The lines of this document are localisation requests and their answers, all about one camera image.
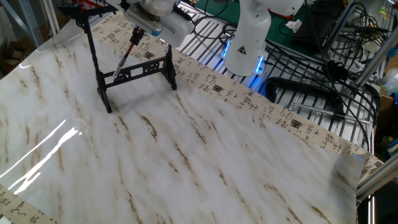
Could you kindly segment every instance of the marble surface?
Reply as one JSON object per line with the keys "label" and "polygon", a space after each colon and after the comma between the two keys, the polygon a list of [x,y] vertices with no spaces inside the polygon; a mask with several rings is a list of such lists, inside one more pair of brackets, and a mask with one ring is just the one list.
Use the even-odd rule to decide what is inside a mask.
{"label": "marble surface", "polygon": [[[114,70],[123,53],[95,44]],[[0,184],[60,223],[355,222],[361,158],[177,85],[110,88],[107,114],[69,23],[0,81]]]}

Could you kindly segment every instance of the black cable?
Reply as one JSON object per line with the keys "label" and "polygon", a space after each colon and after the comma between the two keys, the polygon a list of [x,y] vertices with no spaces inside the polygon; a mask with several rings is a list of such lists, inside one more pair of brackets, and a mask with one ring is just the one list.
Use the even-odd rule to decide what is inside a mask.
{"label": "black cable", "polygon": [[[308,7],[307,0],[304,0],[304,3],[305,3],[305,5]],[[317,39],[317,31],[315,30],[315,26],[314,26],[314,23],[313,23],[313,20],[312,20],[311,12],[308,13],[308,16],[309,16],[310,21],[311,21],[311,24],[312,24],[312,30],[313,30],[313,34],[314,34],[314,36],[315,36],[315,42],[317,43],[317,47],[318,47],[319,53],[320,53],[320,55],[321,55],[321,58],[322,58],[322,60],[323,60],[323,63],[326,64],[326,60],[325,60],[325,57],[323,56],[323,52],[322,52],[321,45],[319,44],[319,41],[318,41],[318,39]],[[331,76],[330,76],[330,74],[329,74],[329,69],[328,69],[328,67],[325,67],[325,68],[326,68],[325,70],[326,70],[327,78],[329,79],[329,82],[331,82]],[[333,90],[335,91],[335,93],[338,95],[339,100],[347,107],[347,110],[353,115],[353,117],[355,118],[355,120],[358,122],[359,126],[361,127],[361,129],[362,129],[362,131],[363,131],[363,133],[364,133],[364,137],[365,137],[365,139],[366,139],[367,147],[369,147],[369,146],[370,146],[370,144],[369,144],[369,138],[368,138],[368,134],[366,133],[366,130],[365,130],[364,126],[363,126],[362,123],[359,121],[358,117],[354,114],[354,112],[349,108],[349,106],[343,101],[343,99],[342,99],[340,93],[338,92],[338,90],[336,89],[336,86],[335,86],[334,83],[332,83],[332,87],[333,87]]]}
{"label": "black cable", "polygon": [[[277,58],[271,51],[269,51],[269,54],[270,54],[270,56],[272,56],[278,63],[282,64],[282,65],[284,66],[284,68],[279,68],[277,65],[273,65],[273,66],[277,67],[277,68],[278,68],[279,70],[281,70],[281,71],[284,71],[285,68],[288,68],[288,69],[290,70],[290,68],[289,68],[284,62],[282,62],[279,58]],[[294,73],[298,73],[298,74],[300,74],[301,76],[298,76],[298,75],[296,75],[296,74],[294,74],[294,73],[290,73],[290,72],[286,72],[286,71],[284,71],[284,72],[285,72],[285,73],[288,73],[289,75],[294,76],[294,77],[304,78],[304,79],[307,79],[307,80],[311,80],[312,82],[314,82],[314,83],[320,85],[321,88],[324,88],[324,89],[326,89],[326,90],[330,90],[330,89],[331,89],[329,86],[326,86],[326,85],[324,84],[325,82],[331,83],[331,82],[329,82],[328,80],[320,80],[320,79],[310,78],[310,77],[306,76],[305,74],[300,73],[300,72],[298,72],[298,71],[294,71]],[[346,83],[343,83],[343,82],[341,82],[340,84],[342,84],[342,85],[344,85],[344,86],[347,86],[349,89],[355,91],[355,92],[357,93],[357,95],[361,96],[361,97],[370,105],[372,111],[371,111],[370,109],[366,108],[364,105],[362,105],[360,102],[358,102],[358,101],[355,100],[354,98],[350,97],[349,95],[342,95],[342,96],[346,97],[347,99],[350,99],[350,100],[352,100],[353,102],[357,103],[358,106],[364,108],[364,110],[366,110],[366,111],[369,113],[369,115],[372,117],[373,126],[374,126],[374,125],[376,124],[376,121],[377,121],[377,111],[378,111],[378,109],[374,108],[374,107],[373,107],[373,104],[372,104],[362,93],[360,93],[360,92],[359,92],[357,89],[355,89],[354,87],[349,86],[349,85],[347,85]]]}

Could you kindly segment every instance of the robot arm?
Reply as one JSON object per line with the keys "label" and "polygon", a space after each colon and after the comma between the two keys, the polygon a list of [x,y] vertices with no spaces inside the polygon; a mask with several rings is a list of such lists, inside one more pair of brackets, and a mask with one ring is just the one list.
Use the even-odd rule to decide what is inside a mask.
{"label": "robot arm", "polygon": [[261,74],[267,58],[266,37],[271,26],[268,9],[283,16],[296,13],[303,0],[240,0],[241,15],[235,38],[222,54],[226,68],[233,74]]}
{"label": "robot arm", "polygon": [[194,25],[187,15],[176,12],[177,0],[108,0],[127,20],[144,31],[179,47]]}

